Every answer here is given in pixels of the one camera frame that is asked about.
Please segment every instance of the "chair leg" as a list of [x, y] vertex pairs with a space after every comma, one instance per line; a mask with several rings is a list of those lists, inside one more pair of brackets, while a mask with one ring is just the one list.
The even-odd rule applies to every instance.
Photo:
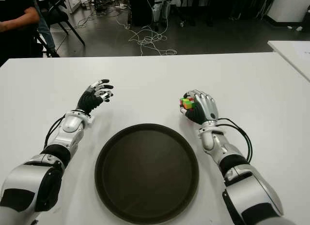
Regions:
[[67, 31], [67, 29], [64, 28], [63, 25], [62, 25], [61, 23], [58, 23], [58, 25], [64, 30], [64, 32], [66, 32], [67, 34], [69, 34], [68, 31]]
[[82, 38], [79, 36], [79, 34], [77, 33], [77, 31], [74, 29], [74, 27], [72, 27], [72, 25], [69, 23], [69, 21], [66, 21], [66, 24], [68, 24], [68, 26], [71, 28], [71, 30], [74, 32], [74, 34], [78, 37], [78, 39], [82, 42], [82, 44], [85, 46], [84, 41], [82, 40]]
[[43, 47], [45, 47], [45, 49], [47, 50], [46, 52], [49, 54], [51, 53], [51, 50], [49, 49], [49, 47], [47, 46], [47, 44], [42, 40], [42, 38], [40, 37], [39, 33], [35, 33], [34, 37], [43, 45]]

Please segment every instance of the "colorful cube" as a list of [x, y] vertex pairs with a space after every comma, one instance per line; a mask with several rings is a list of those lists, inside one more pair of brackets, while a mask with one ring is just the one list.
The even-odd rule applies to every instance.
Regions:
[[192, 108], [192, 102], [190, 101], [185, 101], [183, 102], [183, 106], [186, 110], [191, 109]]
[[186, 110], [192, 110], [196, 104], [193, 98], [180, 98], [180, 106], [183, 106]]

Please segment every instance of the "gray floor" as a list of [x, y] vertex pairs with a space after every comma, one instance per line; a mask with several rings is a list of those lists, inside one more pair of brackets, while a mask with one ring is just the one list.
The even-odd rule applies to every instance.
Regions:
[[[87, 18], [92, 10], [79, 8], [70, 17], [75, 26], [81, 19]], [[117, 11], [109, 13], [109, 17], [96, 17], [87, 21], [85, 28], [77, 29], [84, 39], [84, 47], [72, 31], [59, 47], [61, 57], [106, 57], [106, 56], [139, 56], [140, 46], [135, 42], [128, 42], [133, 35], [119, 22], [125, 23], [127, 13], [119, 16]], [[196, 19], [196, 26], [187, 24], [181, 28], [180, 19], [171, 15], [168, 30], [164, 35], [166, 41], [156, 43], [158, 49], [173, 48], [178, 55], [186, 54], [214, 54], [214, 53], [240, 53], [240, 52], [270, 52], [268, 40], [310, 40], [310, 33], [289, 30], [286, 27], [274, 27], [264, 20], [215, 20], [213, 27], [208, 27], [203, 16]], [[51, 29], [56, 47], [65, 37], [59, 29]], [[143, 55], [158, 55], [155, 50], [142, 48]]]

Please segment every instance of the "robotic arm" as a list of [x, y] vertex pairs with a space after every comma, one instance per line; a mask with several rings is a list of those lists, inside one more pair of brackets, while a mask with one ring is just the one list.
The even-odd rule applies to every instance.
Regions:
[[77, 108], [59, 119], [58, 134], [44, 150], [15, 168], [6, 178], [0, 201], [0, 225], [35, 224], [42, 211], [50, 210], [58, 200], [62, 175], [73, 158], [84, 129], [94, 118], [90, 112], [113, 96], [100, 80], [90, 85], [82, 94]]
[[199, 136], [203, 150], [218, 165], [226, 190], [222, 196], [235, 225], [293, 225], [282, 218], [283, 208], [275, 190], [251, 166], [237, 147], [225, 138], [217, 125], [218, 112], [214, 99], [199, 90], [189, 91], [184, 98], [193, 98], [192, 110], [181, 105], [181, 112], [201, 126]]

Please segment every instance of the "white tabletop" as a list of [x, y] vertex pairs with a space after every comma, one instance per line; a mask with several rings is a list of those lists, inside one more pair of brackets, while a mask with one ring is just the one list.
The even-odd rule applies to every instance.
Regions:
[[[98, 198], [94, 166], [116, 132], [152, 122], [183, 135], [200, 168], [193, 202], [166, 224], [232, 225], [221, 196], [225, 185], [201, 149], [199, 126], [179, 113], [178, 100], [191, 89], [211, 94], [220, 116], [245, 129], [253, 143], [252, 164], [277, 191], [285, 216], [309, 224], [310, 84], [277, 53], [9, 60], [0, 68], [0, 182], [42, 150], [51, 124], [102, 78], [111, 79], [115, 96], [92, 113], [96, 122], [67, 168], [59, 202], [41, 215], [41, 224], [129, 224]], [[226, 131], [246, 155], [241, 135]]]
[[268, 41], [268, 44], [310, 82], [310, 41]]

